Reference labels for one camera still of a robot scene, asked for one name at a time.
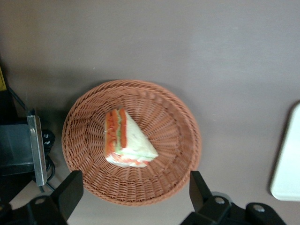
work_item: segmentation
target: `metal bracket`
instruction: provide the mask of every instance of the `metal bracket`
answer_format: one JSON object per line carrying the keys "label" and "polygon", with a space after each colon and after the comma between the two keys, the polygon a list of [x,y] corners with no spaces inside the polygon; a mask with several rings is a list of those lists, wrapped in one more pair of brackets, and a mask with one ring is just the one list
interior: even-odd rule
{"label": "metal bracket", "polygon": [[47,170],[40,119],[38,116],[27,116],[27,123],[30,130],[30,142],[37,185],[43,186],[47,182]]}

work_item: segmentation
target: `round basket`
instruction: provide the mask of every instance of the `round basket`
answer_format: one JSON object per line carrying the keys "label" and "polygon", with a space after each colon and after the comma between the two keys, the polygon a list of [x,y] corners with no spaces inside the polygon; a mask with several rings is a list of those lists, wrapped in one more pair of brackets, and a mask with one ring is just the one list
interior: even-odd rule
{"label": "round basket", "polygon": [[[119,167],[104,158],[105,114],[124,107],[158,152],[147,167]],[[144,81],[106,82],[81,96],[64,123],[67,166],[83,172],[84,187],[101,199],[150,205],[177,193],[198,166],[201,136],[187,106],[165,88]]]}

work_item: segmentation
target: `black device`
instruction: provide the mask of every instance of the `black device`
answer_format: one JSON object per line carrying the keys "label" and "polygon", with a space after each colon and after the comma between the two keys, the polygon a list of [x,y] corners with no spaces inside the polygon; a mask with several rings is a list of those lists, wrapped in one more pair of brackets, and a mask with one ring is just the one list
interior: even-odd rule
{"label": "black device", "polygon": [[[189,194],[195,212],[181,225],[285,225],[266,204],[253,202],[242,209],[223,196],[213,195],[198,171],[191,172]],[[73,171],[50,196],[36,197],[16,210],[0,202],[0,224],[66,225],[82,195],[82,172]]]}
{"label": "black device", "polygon": [[[14,100],[24,109],[26,118],[19,118]],[[8,86],[0,68],[0,200],[10,202],[31,180],[44,192],[43,185],[55,173],[49,157],[55,136],[42,130],[39,117],[29,110]]]}

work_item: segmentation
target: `carrot strip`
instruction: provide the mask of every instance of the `carrot strip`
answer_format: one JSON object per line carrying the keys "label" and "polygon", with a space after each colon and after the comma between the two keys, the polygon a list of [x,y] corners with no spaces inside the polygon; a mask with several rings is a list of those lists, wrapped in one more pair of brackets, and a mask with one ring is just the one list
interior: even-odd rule
{"label": "carrot strip", "polygon": [[113,152],[115,152],[115,145],[117,141],[113,116],[111,112],[105,115],[105,130],[105,157],[108,157]]}
{"label": "carrot strip", "polygon": [[127,118],[126,118],[125,109],[121,108],[119,110],[119,114],[121,117],[121,147],[126,148],[126,146],[127,146],[127,134],[126,134]]}
{"label": "carrot strip", "polygon": [[112,120],[113,120],[114,131],[117,132],[119,128],[119,117],[118,117],[118,111],[116,109],[112,111]]}

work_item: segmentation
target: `woven basket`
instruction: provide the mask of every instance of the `woven basket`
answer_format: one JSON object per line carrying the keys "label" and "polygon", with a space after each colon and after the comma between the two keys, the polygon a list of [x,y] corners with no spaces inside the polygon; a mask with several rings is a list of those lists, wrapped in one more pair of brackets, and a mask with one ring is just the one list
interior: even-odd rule
{"label": "woven basket", "polygon": [[[145,168],[119,167],[104,158],[105,114],[123,106],[157,150]],[[174,94],[137,80],[106,82],[81,96],[64,123],[62,147],[69,169],[101,199],[130,206],[160,202],[181,190],[198,166],[198,125]]]}

